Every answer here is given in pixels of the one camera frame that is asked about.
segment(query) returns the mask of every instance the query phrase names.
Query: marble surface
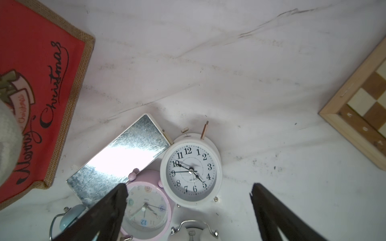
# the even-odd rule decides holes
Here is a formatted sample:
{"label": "marble surface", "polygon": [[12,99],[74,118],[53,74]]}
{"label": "marble surface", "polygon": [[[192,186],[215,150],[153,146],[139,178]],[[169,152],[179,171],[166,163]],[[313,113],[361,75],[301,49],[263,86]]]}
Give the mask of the marble surface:
{"label": "marble surface", "polygon": [[79,203],[65,180],[143,113],[172,138],[209,120],[222,157],[220,201],[172,225],[200,217],[222,240],[260,240],[261,182],[328,240],[384,240],[386,172],[317,113],[383,39],[386,1],[42,2],[96,44],[54,183],[0,211],[1,240],[48,240]]}

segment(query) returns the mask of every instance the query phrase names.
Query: clock face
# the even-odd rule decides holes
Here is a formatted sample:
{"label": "clock face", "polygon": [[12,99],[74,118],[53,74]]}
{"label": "clock face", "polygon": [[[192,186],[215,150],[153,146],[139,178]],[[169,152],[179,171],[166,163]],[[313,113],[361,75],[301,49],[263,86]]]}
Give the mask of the clock face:
{"label": "clock face", "polygon": [[199,145],[176,149],[166,165],[166,178],[171,190],[186,201],[204,199],[213,189],[217,172],[209,152]]}
{"label": "clock face", "polygon": [[127,206],[122,227],[126,231],[135,232],[136,238],[148,239],[148,234],[165,225],[168,220],[166,202],[159,193],[159,190],[150,186],[137,185],[128,190]]}

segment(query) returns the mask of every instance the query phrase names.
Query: clock hand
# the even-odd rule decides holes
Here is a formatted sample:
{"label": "clock hand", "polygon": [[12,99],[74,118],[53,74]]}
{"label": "clock hand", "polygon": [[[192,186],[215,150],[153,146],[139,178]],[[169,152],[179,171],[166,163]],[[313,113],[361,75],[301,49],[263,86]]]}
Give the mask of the clock hand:
{"label": "clock hand", "polygon": [[198,180],[200,180],[202,183],[204,183],[204,182],[201,180],[201,178],[198,176],[198,174],[195,174],[195,175],[196,175],[196,177],[197,177]]}
{"label": "clock hand", "polygon": [[[150,204],[148,204],[148,206],[156,207],[156,206],[153,206],[153,205],[150,205]],[[160,207],[156,207],[156,208],[161,209]],[[163,210],[166,210],[166,209],[163,209]]]}
{"label": "clock hand", "polygon": [[156,213],[156,212],[154,212],[154,210],[153,209],[151,209],[150,207],[149,207],[149,205],[148,205],[148,207],[147,207],[152,213],[154,213],[154,215],[155,216],[158,216],[158,214]]}
{"label": "clock hand", "polygon": [[186,170],[189,170],[189,168],[183,167],[181,164],[177,164],[177,163],[176,163],[176,165],[179,166],[179,167],[185,168]]}
{"label": "clock hand", "polygon": [[[183,171],[183,172],[189,172],[189,171]],[[197,171],[195,171],[195,172],[197,172]],[[175,173],[177,173],[177,172],[175,172]]]}
{"label": "clock hand", "polygon": [[139,214],[141,211],[143,211],[144,207],[145,207],[145,203],[142,205],[142,207],[141,207],[135,214],[133,214],[133,215],[130,217],[129,220],[131,220],[131,219],[134,218],[137,214]]}
{"label": "clock hand", "polygon": [[194,177],[193,177],[193,172],[189,172],[189,173],[192,174],[193,185],[195,185],[195,183],[194,183]]}

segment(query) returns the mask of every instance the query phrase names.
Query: wooden chessboard frame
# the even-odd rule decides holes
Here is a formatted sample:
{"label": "wooden chessboard frame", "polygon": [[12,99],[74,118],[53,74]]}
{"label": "wooden chessboard frame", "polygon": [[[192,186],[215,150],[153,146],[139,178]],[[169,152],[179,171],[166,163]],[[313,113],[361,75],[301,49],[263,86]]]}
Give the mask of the wooden chessboard frame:
{"label": "wooden chessboard frame", "polygon": [[384,171],[386,171],[386,156],[376,147],[375,143],[369,142],[362,134],[349,125],[344,120],[340,111],[385,59],[386,38],[381,41],[366,60],[355,70],[346,83],[338,90],[334,97],[332,97],[326,106],[319,112],[319,115],[323,119],[358,148],[377,167]]}

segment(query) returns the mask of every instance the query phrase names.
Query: chessboard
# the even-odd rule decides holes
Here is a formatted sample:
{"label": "chessboard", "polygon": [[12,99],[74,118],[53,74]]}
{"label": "chessboard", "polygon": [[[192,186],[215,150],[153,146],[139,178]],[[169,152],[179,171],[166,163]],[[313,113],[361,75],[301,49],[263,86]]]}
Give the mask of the chessboard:
{"label": "chessboard", "polygon": [[386,170],[386,39],[319,114]]}

